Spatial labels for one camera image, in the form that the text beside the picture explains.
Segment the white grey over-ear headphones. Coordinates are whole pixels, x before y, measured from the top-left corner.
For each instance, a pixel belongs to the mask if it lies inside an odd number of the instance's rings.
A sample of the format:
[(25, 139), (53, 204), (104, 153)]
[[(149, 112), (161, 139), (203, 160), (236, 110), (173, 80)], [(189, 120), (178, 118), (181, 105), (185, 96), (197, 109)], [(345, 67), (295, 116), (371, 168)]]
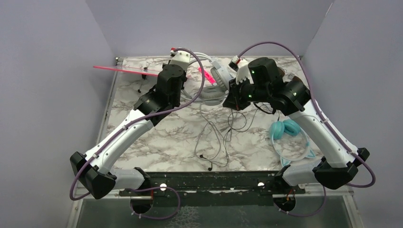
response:
[[(195, 93), (195, 95), (190, 95), (186, 90), (181, 91), (181, 98), (191, 101), (193, 100), (195, 104), (199, 104), (199, 112), (198, 114), (201, 118), (206, 122), (205, 126), (203, 127), (202, 131), (198, 134), (196, 138), (196, 144), (194, 147), (194, 155), (201, 161), (208, 161), (210, 163), (215, 163), (214, 159), (219, 155), (221, 151), (221, 146), (225, 145), (228, 140), (225, 136), (222, 135), (222, 130), (218, 129), (218, 127), (210, 120), (208, 120), (202, 113), (202, 105), (207, 106), (216, 106), (220, 105), (228, 94), (228, 82), (230, 79), (233, 79), (232, 75), (224, 69), (217, 60), (213, 57), (208, 56), (205, 53), (196, 52), (195, 53), (197, 58), (200, 61), (207, 60), (212, 64), (212, 82), (208, 86), (202, 86), (201, 92)], [(215, 134), (216, 139), (219, 143), (219, 149), (215, 156), (211, 159), (206, 158), (203, 154), (197, 154), (197, 147), (199, 145), (200, 138), (204, 133), (207, 126), (212, 128), (212, 132)]]

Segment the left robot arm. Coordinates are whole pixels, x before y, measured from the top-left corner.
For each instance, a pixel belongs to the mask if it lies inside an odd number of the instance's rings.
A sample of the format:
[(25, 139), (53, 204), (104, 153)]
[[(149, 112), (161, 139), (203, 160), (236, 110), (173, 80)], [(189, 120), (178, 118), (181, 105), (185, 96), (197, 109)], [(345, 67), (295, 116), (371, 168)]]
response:
[(111, 169), (117, 159), (140, 136), (155, 127), (170, 113), (180, 110), (180, 94), (187, 80), (187, 66), (167, 64), (157, 76), (156, 84), (135, 103), (134, 108), (115, 130), (86, 153), (74, 152), (70, 164), (76, 184), (87, 190), (85, 196), (96, 200), (117, 189), (122, 181)]

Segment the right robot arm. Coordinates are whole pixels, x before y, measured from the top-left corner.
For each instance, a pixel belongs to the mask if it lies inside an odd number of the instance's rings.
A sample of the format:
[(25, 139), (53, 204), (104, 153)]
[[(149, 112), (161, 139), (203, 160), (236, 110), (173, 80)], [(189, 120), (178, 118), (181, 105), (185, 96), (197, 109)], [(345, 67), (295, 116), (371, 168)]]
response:
[(268, 57), (251, 62), (234, 57), (230, 67), (236, 77), (229, 81), (224, 107), (240, 111), (251, 103), (268, 103), (295, 121), (323, 153), (318, 161), (282, 168), (274, 180), (278, 192), (308, 183), (320, 183), (332, 190), (351, 185), (370, 153), (353, 145), (335, 128), (302, 81), (284, 81), (275, 60)]

